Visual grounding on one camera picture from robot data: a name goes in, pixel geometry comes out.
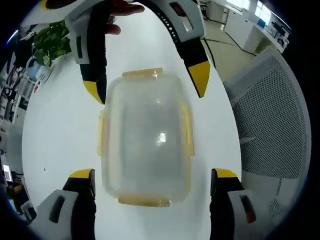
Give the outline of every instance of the floor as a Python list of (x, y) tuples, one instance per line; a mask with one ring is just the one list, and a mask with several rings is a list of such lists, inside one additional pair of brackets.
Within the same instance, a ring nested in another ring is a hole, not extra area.
[[(253, 54), (242, 51), (235, 41), (224, 32), (225, 25), (204, 20), (206, 30), (206, 40), (213, 54), (215, 66), (223, 82), (230, 80), (242, 68), (248, 66), (253, 58)], [(207, 46), (202, 41), (204, 49), (210, 56)]]

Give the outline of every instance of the mesh chair back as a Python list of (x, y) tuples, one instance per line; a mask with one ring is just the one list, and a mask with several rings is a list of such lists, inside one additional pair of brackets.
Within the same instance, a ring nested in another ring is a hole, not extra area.
[(303, 93), (283, 57), (268, 48), (224, 85), (240, 138), (242, 184), (263, 199), (278, 224), (309, 169), (311, 128)]

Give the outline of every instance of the transparent plastic container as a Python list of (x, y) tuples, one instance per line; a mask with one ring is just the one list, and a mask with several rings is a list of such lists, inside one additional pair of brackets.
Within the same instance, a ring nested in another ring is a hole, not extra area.
[(122, 204), (168, 207), (190, 192), (191, 116), (180, 80), (161, 68), (127, 72), (100, 114), (102, 184)]

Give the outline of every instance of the potted plant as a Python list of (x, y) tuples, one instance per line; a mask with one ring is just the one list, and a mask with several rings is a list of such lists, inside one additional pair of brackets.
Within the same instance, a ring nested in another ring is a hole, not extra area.
[(68, 33), (69, 30), (63, 20), (50, 23), (49, 27), (40, 30), (33, 40), (36, 61), (50, 67), (53, 60), (70, 53)]

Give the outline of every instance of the white tabletop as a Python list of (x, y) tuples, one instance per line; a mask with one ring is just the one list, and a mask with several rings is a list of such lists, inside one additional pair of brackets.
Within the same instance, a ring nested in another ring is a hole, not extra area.
[(254, 26), (260, 30), (269, 40), (272, 42), (272, 44), (279, 50), (279, 52), (282, 54), (284, 52), (284, 47), (278, 43), (277, 39), (275, 39), (264, 27), (259, 26), (257, 23), (254, 24)]
[(150, 10), (119, 17), (116, 24), (121, 34), (106, 39), (109, 83), (123, 72), (148, 68), (163, 68), (182, 80), (193, 118), (191, 192), (169, 208), (122, 205), (105, 192), (97, 156), (104, 107), (86, 91), (79, 66), (67, 57), (32, 94), (25, 115), (22, 161), (31, 202), (36, 208), (72, 172), (93, 168), (97, 240), (209, 239), (211, 169), (230, 169), (241, 177), (237, 126), (221, 79), (211, 65), (205, 96), (199, 99), (169, 33)]

